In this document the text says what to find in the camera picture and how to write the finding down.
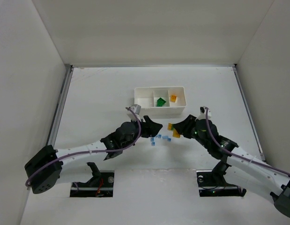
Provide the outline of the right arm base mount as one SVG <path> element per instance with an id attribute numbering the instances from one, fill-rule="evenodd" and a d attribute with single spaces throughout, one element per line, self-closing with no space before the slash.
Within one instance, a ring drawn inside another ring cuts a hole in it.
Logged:
<path id="1" fill-rule="evenodd" d="M 197 170 L 197 184 L 200 197 L 244 197 L 245 188 L 227 183 L 224 179 L 229 166 L 220 161 L 212 170 Z"/>

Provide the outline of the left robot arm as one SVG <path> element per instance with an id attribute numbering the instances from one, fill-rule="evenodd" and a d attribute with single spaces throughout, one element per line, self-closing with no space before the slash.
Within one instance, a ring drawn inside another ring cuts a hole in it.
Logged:
<path id="1" fill-rule="evenodd" d="M 135 146 L 139 138 L 155 137 L 162 127 L 162 124 L 145 115 L 143 119 L 122 123 L 114 132 L 91 144 L 59 150 L 52 145 L 46 145 L 25 164 L 24 169 L 28 177 L 25 185 L 31 188 L 34 194 L 41 194 L 58 183 L 69 182 L 66 171 L 80 165 L 90 167 L 91 177 L 88 180 L 79 178 L 77 181 L 93 183 L 100 177 L 95 164 L 98 154 L 105 153 L 105 160 L 115 158 Z"/>

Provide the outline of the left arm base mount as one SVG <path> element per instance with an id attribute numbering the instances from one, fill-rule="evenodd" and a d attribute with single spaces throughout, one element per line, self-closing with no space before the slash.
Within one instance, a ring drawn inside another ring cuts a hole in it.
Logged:
<path id="1" fill-rule="evenodd" d="M 113 197 L 114 171 L 100 171 L 94 162 L 88 162 L 91 177 L 86 182 L 74 182 L 71 185 L 70 197 Z"/>

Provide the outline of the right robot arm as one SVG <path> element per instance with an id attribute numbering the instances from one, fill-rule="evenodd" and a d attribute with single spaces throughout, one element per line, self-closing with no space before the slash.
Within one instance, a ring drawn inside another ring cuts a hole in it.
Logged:
<path id="1" fill-rule="evenodd" d="M 217 127 L 204 115 L 198 118 L 189 115 L 172 126 L 178 134 L 195 139 L 219 160 L 213 169 L 215 178 L 263 197 L 290 218 L 290 173 L 266 164 L 220 135 Z"/>

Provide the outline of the yellow square lego brick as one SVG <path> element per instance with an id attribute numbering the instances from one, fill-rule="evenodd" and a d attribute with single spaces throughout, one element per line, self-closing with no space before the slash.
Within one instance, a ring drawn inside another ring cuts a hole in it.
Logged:
<path id="1" fill-rule="evenodd" d="M 170 101 L 175 103 L 177 101 L 177 96 L 176 95 L 171 95 Z"/>

